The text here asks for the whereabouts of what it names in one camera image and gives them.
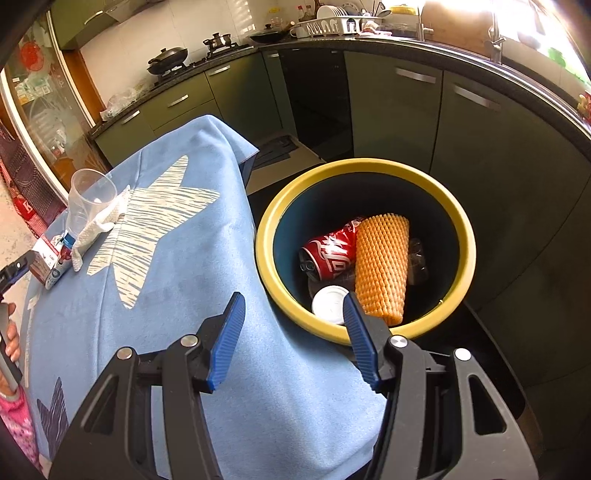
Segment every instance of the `pink sleeve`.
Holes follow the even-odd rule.
[[[0,397],[0,417],[27,458],[41,471],[39,449],[27,397],[24,389],[18,388],[17,400],[9,401]]]

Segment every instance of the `metal screw head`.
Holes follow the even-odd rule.
[[[199,339],[194,335],[185,335],[181,338],[181,345],[185,347],[192,347],[199,343]]]
[[[453,354],[458,360],[461,360],[462,362],[467,362],[470,358],[472,358],[470,350],[466,350],[465,348],[456,348]]]
[[[133,355],[133,352],[128,346],[124,346],[117,351],[117,358],[119,360],[128,360],[131,358],[131,355]]]
[[[390,344],[397,348],[404,348],[408,345],[408,340],[402,335],[392,335],[390,337]]]

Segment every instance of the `white cloth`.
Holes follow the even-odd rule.
[[[82,256],[95,243],[95,240],[102,233],[113,229],[120,218],[123,218],[127,211],[127,204],[131,197],[129,185],[122,191],[107,208],[96,214],[94,220],[84,227],[80,232],[74,247],[72,247],[72,267],[77,272],[82,268]]]

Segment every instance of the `clear plastic cup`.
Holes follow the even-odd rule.
[[[83,168],[72,175],[68,195],[66,230],[77,238],[84,227],[94,220],[117,197],[117,188],[101,172]]]

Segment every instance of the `person's hand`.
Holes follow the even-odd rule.
[[[9,303],[8,315],[12,315],[16,309],[17,306],[14,303]],[[13,321],[10,321],[8,324],[7,337],[4,339],[6,342],[6,354],[10,357],[10,360],[16,362],[21,357],[21,346],[17,326]],[[14,392],[8,386],[8,380],[4,378],[2,372],[0,372],[0,392],[5,395],[14,395]]]

